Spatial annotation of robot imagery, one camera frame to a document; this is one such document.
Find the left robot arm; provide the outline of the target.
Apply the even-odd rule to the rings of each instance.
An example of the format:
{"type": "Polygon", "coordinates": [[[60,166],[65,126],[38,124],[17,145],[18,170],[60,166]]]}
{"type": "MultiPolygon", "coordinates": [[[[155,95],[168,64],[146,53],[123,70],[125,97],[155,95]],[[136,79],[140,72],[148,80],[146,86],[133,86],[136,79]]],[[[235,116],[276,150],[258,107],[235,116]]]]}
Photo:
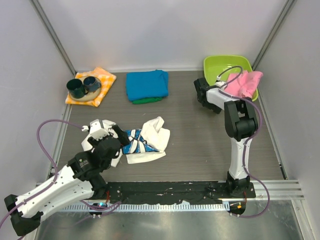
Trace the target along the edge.
{"type": "Polygon", "coordinates": [[[41,222],[76,201],[102,199],[107,183],[101,173],[111,167],[121,148],[130,144],[128,133],[115,123],[98,121],[84,128],[82,151],[53,177],[23,195],[8,195],[5,205],[15,233],[25,236],[41,222]]]}

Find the white printed t-shirt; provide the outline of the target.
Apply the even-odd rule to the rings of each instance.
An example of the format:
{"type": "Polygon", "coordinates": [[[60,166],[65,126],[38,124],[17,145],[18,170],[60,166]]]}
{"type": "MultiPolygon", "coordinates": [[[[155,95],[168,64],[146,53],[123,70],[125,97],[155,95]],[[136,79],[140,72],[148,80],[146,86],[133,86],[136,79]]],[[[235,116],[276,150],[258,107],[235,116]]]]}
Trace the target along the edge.
{"type": "MultiPolygon", "coordinates": [[[[107,130],[105,137],[116,138],[116,134],[112,130],[112,125],[116,123],[106,119],[102,122],[107,130]]],[[[158,116],[145,122],[142,128],[123,130],[128,135],[130,144],[120,148],[119,157],[112,159],[110,165],[115,168],[122,156],[126,157],[128,164],[147,163],[164,157],[171,135],[169,129],[163,128],[164,123],[164,119],[158,116]]],[[[93,150],[88,138],[87,135],[81,143],[84,151],[93,150]]]]}

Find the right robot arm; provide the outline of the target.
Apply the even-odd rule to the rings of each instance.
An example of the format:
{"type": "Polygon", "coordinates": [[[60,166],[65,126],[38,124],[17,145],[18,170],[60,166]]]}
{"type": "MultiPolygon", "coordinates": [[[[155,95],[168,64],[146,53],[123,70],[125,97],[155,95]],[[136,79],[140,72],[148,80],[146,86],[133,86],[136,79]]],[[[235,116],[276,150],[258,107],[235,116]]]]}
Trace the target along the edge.
{"type": "Polygon", "coordinates": [[[197,101],[216,114],[224,112],[224,128],[231,141],[231,162],[226,178],[226,193],[238,197],[250,186],[250,176],[245,170],[249,162],[252,136],[259,123],[255,106],[249,97],[232,97],[223,92],[218,81],[210,86],[204,77],[194,82],[197,101]]]}

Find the green plastic basin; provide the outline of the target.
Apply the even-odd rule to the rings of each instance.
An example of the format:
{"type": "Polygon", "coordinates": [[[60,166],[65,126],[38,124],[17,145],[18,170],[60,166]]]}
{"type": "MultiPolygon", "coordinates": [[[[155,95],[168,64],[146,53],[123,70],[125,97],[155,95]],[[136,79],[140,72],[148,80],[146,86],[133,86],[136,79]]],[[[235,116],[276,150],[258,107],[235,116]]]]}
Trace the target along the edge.
{"type": "MultiPolygon", "coordinates": [[[[203,60],[204,78],[210,86],[214,86],[216,78],[222,75],[221,80],[230,84],[238,78],[244,71],[253,72],[249,61],[239,55],[212,55],[203,60]]],[[[259,96],[258,88],[252,98],[238,97],[230,95],[224,89],[218,87],[208,90],[206,93],[210,103],[223,104],[227,101],[236,101],[239,99],[248,98],[251,101],[256,101],[259,96]]]]}

